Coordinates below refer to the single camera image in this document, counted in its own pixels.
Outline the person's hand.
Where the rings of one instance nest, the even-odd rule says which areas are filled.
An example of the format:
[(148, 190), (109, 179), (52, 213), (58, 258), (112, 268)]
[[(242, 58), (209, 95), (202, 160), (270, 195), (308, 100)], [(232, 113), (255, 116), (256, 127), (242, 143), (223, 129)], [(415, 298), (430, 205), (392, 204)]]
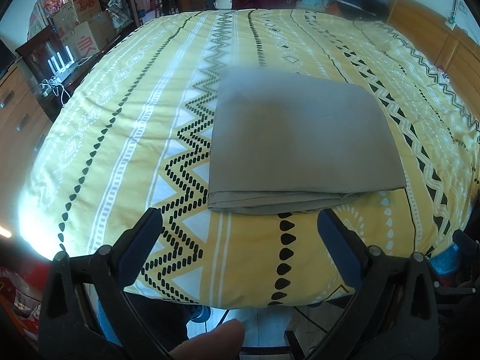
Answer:
[(235, 359), (240, 353), (244, 337), (243, 324), (231, 319), (210, 332), (186, 340), (169, 354), (176, 360)]

